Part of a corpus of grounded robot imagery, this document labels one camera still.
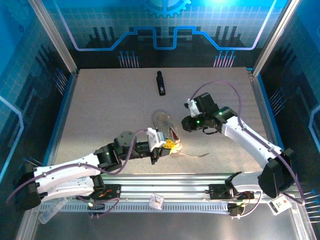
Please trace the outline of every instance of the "glass panel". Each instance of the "glass panel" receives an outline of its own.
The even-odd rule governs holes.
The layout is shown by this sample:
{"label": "glass panel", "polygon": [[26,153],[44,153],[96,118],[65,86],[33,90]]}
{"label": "glass panel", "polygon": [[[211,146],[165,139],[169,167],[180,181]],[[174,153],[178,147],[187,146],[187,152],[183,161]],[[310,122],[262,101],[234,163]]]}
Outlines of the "glass panel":
{"label": "glass panel", "polygon": [[252,68],[287,0],[45,0],[79,68]]}
{"label": "glass panel", "polygon": [[[261,71],[267,98],[283,145],[296,153],[304,188],[320,191],[320,5],[301,1]],[[316,198],[307,202],[314,207]],[[316,229],[320,236],[319,225]]]}
{"label": "glass panel", "polygon": [[70,74],[28,1],[1,3],[0,236],[14,239],[23,212],[6,199],[22,163],[42,164]]}

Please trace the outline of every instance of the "black bottle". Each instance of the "black bottle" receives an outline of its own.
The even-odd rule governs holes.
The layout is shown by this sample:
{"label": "black bottle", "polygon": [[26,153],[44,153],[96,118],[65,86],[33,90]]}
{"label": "black bottle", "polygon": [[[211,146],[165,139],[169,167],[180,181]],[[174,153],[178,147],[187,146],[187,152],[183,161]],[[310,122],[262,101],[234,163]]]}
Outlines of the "black bottle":
{"label": "black bottle", "polygon": [[156,83],[158,84],[158,91],[160,96],[166,95],[166,89],[164,84],[164,78],[162,77],[161,71],[158,71],[156,76]]}

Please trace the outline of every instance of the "white label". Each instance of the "white label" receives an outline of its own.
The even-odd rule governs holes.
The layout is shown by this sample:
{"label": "white label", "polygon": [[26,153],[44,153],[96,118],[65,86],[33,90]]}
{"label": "white label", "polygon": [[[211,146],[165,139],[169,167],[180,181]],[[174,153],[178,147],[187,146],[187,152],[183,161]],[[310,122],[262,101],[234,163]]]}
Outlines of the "white label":
{"label": "white label", "polygon": [[282,195],[277,199],[273,200],[271,203],[269,203],[269,206],[273,211],[273,214],[278,215],[284,212],[285,210],[290,209],[292,207],[292,204],[290,201],[287,200],[287,198],[284,195]]}
{"label": "white label", "polygon": [[165,198],[157,194],[151,194],[149,206],[154,209],[161,210],[162,204],[164,203]]}

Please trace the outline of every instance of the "white paper tag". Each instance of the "white paper tag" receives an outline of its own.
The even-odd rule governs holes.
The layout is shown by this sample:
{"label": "white paper tag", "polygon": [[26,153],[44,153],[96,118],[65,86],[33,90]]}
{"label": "white paper tag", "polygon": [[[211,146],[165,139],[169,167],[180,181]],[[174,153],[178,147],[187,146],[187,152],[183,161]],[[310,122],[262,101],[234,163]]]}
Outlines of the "white paper tag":
{"label": "white paper tag", "polygon": [[292,207],[291,202],[284,196],[280,196],[277,199],[269,202],[269,207],[271,208],[273,215],[278,215],[287,209]]}
{"label": "white paper tag", "polygon": [[161,210],[162,204],[164,203],[165,198],[157,194],[151,194],[149,206],[154,209]]}

